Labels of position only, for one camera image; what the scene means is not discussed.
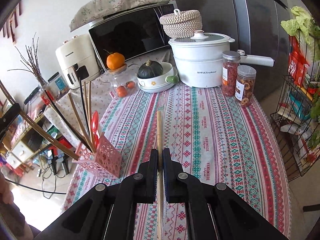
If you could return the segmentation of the person's left hand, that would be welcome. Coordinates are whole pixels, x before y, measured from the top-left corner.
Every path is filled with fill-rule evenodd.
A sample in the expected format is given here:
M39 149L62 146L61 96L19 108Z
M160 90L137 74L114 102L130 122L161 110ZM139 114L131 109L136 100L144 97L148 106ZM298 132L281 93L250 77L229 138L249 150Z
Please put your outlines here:
M1 200L5 204L13 204L14 203L14 197L12 192L10 191L9 184L5 180L5 177L2 173L0 173L0 194L1 194Z

